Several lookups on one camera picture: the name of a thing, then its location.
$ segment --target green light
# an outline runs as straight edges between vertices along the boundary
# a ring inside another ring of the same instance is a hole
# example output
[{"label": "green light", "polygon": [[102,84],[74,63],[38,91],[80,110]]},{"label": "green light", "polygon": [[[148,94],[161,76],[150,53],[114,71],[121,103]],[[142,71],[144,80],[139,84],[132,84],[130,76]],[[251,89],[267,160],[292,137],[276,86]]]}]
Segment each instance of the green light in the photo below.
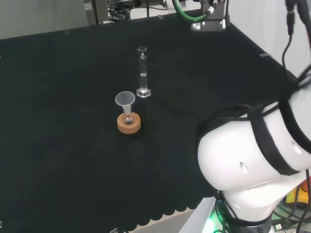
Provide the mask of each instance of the green light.
[{"label": "green light", "polygon": [[213,216],[214,213],[211,215],[211,217],[206,221],[204,228],[202,230],[202,233],[213,233],[214,232],[214,222],[213,222]]}]

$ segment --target glass tube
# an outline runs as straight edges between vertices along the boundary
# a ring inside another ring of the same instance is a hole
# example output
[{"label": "glass tube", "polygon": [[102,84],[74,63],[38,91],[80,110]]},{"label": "glass tube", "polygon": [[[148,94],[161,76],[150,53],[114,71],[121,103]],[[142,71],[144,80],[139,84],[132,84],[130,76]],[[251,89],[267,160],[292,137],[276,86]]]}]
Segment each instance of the glass tube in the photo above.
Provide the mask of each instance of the glass tube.
[{"label": "glass tube", "polygon": [[147,86],[147,48],[138,48],[138,58],[139,58],[139,79],[140,88],[137,89],[136,95],[140,97],[147,97],[151,95],[151,90]]}]

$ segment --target funnel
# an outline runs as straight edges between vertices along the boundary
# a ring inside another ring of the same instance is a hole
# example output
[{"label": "funnel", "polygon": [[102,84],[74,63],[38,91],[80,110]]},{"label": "funnel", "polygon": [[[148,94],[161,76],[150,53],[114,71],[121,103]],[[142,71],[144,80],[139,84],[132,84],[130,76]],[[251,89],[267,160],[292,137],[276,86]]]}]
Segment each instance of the funnel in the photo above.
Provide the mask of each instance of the funnel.
[{"label": "funnel", "polygon": [[129,91],[122,91],[117,94],[115,101],[122,106],[122,113],[117,120],[118,129],[122,133],[135,133],[140,129],[140,117],[131,111],[131,105],[135,101],[135,95]]}]

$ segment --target clear plastic funnel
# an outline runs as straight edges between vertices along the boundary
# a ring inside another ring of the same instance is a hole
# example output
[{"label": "clear plastic funnel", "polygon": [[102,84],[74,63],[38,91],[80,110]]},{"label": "clear plastic funnel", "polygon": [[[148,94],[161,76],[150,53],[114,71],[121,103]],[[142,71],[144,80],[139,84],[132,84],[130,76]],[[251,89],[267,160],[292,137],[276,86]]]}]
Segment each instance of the clear plastic funnel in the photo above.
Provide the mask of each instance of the clear plastic funnel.
[{"label": "clear plastic funnel", "polygon": [[134,124],[136,119],[135,115],[131,111],[131,105],[135,101],[135,95],[130,91],[122,91],[117,94],[116,98],[117,105],[123,107],[124,113],[122,114],[122,121],[126,125]]}]

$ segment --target black table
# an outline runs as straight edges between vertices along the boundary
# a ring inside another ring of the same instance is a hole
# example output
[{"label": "black table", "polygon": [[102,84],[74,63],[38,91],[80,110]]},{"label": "black table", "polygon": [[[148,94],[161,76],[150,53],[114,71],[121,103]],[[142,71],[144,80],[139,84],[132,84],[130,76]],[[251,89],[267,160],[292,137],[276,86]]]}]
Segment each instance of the black table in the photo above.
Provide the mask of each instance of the black table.
[{"label": "black table", "polygon": [[[152,95],[117,130],[121,91]],[[281,66],[233,25],[193,33],[176,15],[0,41],[1,233],[105,233],[212,196],[194,155],[198,123],[235,103],[276,99]]]}]

